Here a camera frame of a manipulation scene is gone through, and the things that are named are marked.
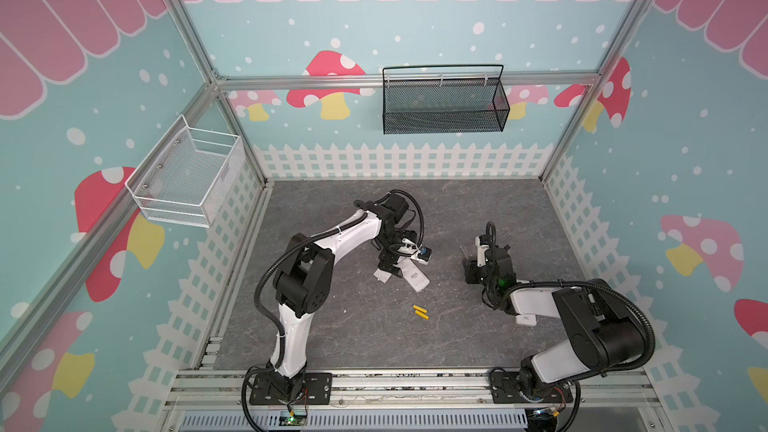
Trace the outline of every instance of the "teal wall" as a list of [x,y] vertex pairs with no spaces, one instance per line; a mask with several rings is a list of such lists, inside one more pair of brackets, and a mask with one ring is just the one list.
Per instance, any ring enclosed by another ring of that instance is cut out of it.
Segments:
[[[677,429],[764,431],[768,82],[657,10],[624,56],[627,117],[613,128],[602,112],[595,133],[580,130],[549,183],[555,202],[588,275],[631,291],[656,319],[649,372]],[[600,227],[582,226],[579,210]],[[671,226],[679,216],[701,223]],[[692,273],[667,252],[681,238],[704,260],[687,256]]]

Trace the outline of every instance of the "white polka dot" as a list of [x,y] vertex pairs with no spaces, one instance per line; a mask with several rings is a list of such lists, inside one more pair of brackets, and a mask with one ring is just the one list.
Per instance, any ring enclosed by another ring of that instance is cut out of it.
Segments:
[[94,320],[94,315],[91,312],[83,312],[80,314],[80,317],[78,317],[78,320],[74,321],[74,326],[78,328],[79,331],[84,331],[91,325],[92,320]]
[[125,270],[125,256],[127,254],[127,251],[121,250],[113,255],[112,259],[109,261],[109,271],[117,278],[123,277],[123,271]]
[[344,67],[345,69],[351,69],[357,65],[355,61],[349,58],[348,56],[341,56],[339,58],[339,62],[341,63],[341,66]]
[[2,398],[2,416],[4,420],[10,418],[16,411],[18,406],[22,403],[22,396],[15,392],[8,392]]
[[715,285],[723,292],[730,292],[730,280],[723,277],[722,275],[715,277]]
[[735,260],[744,260],[744,246],[741,244],[733,244],[730,246],[730,256]]
[[698,217],[683,216],[683,224],[688,227],[696,227],[701,223],[701,219]]
[[715,254],[717,252],[717,242],[711,238],[706,238],[701,241],[701,251],[709,255]]
[[668,231],[667,235],[669,235],[670,237],[672,237],[678,242],[683,241],[683,234],[681,234],[680,231],[677,230],[676,228],[673,228],[672,230]]
[[30,365],[35,370],[44,370],[53,363],[53,360],[55,358],[56,358],[56,353],[53,352],[53,349],[46,348],[46,349],[40,350],[34,355]]
[[19,318],[24,315],[24,312],[29,308],[29,304],[26,302],[19,302],[11,307],[11,317]]
[[82,146],[85,144],[85,134],[77,127],[72,127],[71,129],[67,130],[67,140],[76,146]]
[[614,93],[614,83],[608,82],[607,84],[605,84],[605,87],[603,87],[603,97],[607,99],[613,93]]

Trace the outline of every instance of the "red mushroom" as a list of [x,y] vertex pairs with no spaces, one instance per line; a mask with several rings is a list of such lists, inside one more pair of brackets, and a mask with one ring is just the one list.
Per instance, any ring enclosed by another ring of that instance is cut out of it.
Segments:
[[[581,100],[584,89],[585,86],[583,85],[572,85],[555,97],[554,104],[558,107],[576,105]],[[603,110],[608,112],[610,124],[613,127],[619,127],[627,116],[631,93],[632,75],[629,62],[621,57],[616,65],[616,69],[610,74],[610,79],[603,87],[600,95],[598,95],[598,99],[587,112],[584,121],[581,123],[582,127],[588,132],[594,133],[598,129],[598,118]]]
[[511,86],[507,87],[509,101],[508,120],[525,117],[525,106],[528,103],[543,105],[549,102],[549,90],[545,86]]
[[736,301],[734,315],[745,332],[768,348],[768,304],[743,298]]
[[48,415],[53,390],[60,390],[71,399],[80,394],[96,364],[95,356],[74,355],[67,350],[91,320],[91,312],[67,312],[56,321],[2,398],[5,432],[40,430]]
[[248,118],[252,122],[262,122],[270,118],[270,114],[266,113],[262,104],[270,104],[272,106],[282,104],[274,90],[233,90],[229,93],[229,98],[237,115],[245,117],[245,111],[247,110]]
[[[305,76],[361,76],[365,71],[351,58],[332,50],[319,52],[302,73]],[[350,108],[344,101],[345,93],[371,96],[373,89],[319,89],[292,90],[288,92],[288,103],[294,107],[311,106],[322,102],[320,116],[325,120],[341,120],[350,116]]]
[[[74,191],[74,210],[78,217],[79,232],[72,234],[73,241],[79,241],[91,230],[101,213],[122,189],[123,180],[133,170],[130,167],[106,168],[80,182]],[[126,251],[136,255],[142,267],[149,268],[157,258],[164,240],[163,226],[150,223],[136,210],[86,279],[85,287],[91,300],[105,301],[118,290]]]
[[667,258],[682,275],[689,277],[705,263],[715,284],[723,292],[730,291],[744,269],[744,248],[739,233],[728,222],[709,218],[663,216],[659,238],[672,237],[682,242],[667,250]]

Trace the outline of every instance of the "light blue wall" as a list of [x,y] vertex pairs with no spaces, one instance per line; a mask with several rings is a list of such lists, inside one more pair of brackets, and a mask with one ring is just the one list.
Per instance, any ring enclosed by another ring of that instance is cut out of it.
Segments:
[[[566,157],[578,168],[578,180],[586,181],[600,220],[610,223],[608,235],[619,239],[619,253],[629,257],[627,270],[640,277],[639,293],[653,298],[650,311],[667,323],[659,332],[669,346],[682,349],[680,367],[700,379],[689,397],[663,392],[672,416],[686,414],[695,394],[720,413],[717,430],[765,430],[768,404],[747,369],[768,368],[768,350],[740,327],[734,304],[768,302],[768,82],[744,70],[737,53],[716,51],[701,31],[691,33],[674,15],[656,10],[624,56],[634,92],[624,123],[613,128],[603,112],[596,133],[580,130]],[[744,244],[744,272],[729,292],[716,286],[706,264],[689,277],[676,272],[666,253],[680,244],[660,235],[666,215],[715,219],[735,228]],[[657,355],[669,358],[668,352]],[[672,382],[667,366],[650,370],[658,390]],[[708,414],[690,414],[700,422],[680,432],[708,430]]]

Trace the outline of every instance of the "gray surface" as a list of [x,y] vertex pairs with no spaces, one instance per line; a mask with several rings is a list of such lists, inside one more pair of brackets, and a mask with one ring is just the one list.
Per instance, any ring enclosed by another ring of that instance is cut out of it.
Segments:
[[[425,216],[424,245],[431,283],[415,293],[405,280],[383,284],[371,245],[334,267],[328,301],[315,313],[306,347],[310,368],[513,367],[526,355],[565,340],[562,323],[541,318],[535,328],[480,301],[481,285],[464,283],[462,260],[475,255],[475,236],[493,220],[499,245],[509,244],[518,278],[582,278],[571,246],[538,180],[412,180],[278,182],[227,325],[217,369],[264,365],[276,329],[255,310],[253,293],[264,271],[296,233],[326,230],[391,188],[411,193]],[[275,291],[264,304],[276,312]],[[413,311],[428,310],[425,321]]]

